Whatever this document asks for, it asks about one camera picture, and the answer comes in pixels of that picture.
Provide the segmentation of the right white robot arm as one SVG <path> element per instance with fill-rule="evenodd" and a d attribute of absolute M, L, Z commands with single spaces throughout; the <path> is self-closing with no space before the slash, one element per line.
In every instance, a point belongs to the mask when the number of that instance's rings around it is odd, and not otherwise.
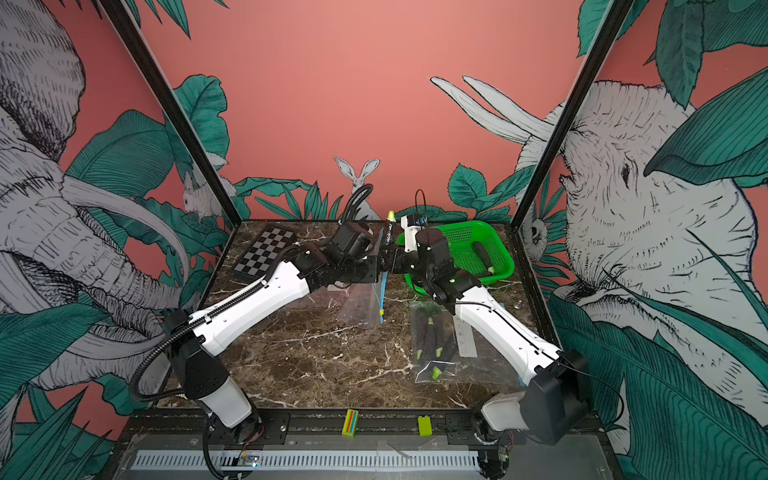
<path fill-rule="evenodd" d="M 511 365 L 525 390 L 497 395 L 481 407 L 493 431 L 523 430 L 547 445 L 558 443 L 591 410 L 586 359 L 563 351 L 508 312 L 480 279 L 455 265 L 436 228 L 408 227 L 397 244 L 386 234 L 381 268 L 407 274 L 436 304 L 479 332 Z"/>

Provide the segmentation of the clear zip bag blue zipper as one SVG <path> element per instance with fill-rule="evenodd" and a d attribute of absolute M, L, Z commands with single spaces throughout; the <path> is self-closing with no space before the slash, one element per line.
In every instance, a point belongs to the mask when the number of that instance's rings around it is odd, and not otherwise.
<path fill-rule="evenodd" d="M 480 347 L 475 330 L 434 303 L 415 301 L 409 308 L 415 382 L 476 381 Z"/>

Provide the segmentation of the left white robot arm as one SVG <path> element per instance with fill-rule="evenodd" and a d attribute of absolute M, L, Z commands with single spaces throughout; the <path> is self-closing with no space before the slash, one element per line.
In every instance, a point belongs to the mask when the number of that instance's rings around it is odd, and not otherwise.
<path fill-rule="evenodd" d="M 261 277 L 226 299 L 190 315 L 169 315 L 166 351 L 182 393 L 228 429 L 258 424 L 256 408 L 218 356 L 260 321 L 320 288 L 376 282 L 376 243 L 364 222 L 344 222 L 328 239 L 280 249 Z"/>

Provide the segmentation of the dark purple eggplant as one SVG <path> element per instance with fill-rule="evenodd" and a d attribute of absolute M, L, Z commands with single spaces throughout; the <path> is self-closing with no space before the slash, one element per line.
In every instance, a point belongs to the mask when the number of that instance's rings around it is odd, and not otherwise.
<path fill-rule="evenodd" d="M 419 305 L 413 326 L 414 363 L 418 366 L 416 382 L 438 381 L 446 377 L 454 366 L 456 353 L 452 316 L 445 310 Z"/>

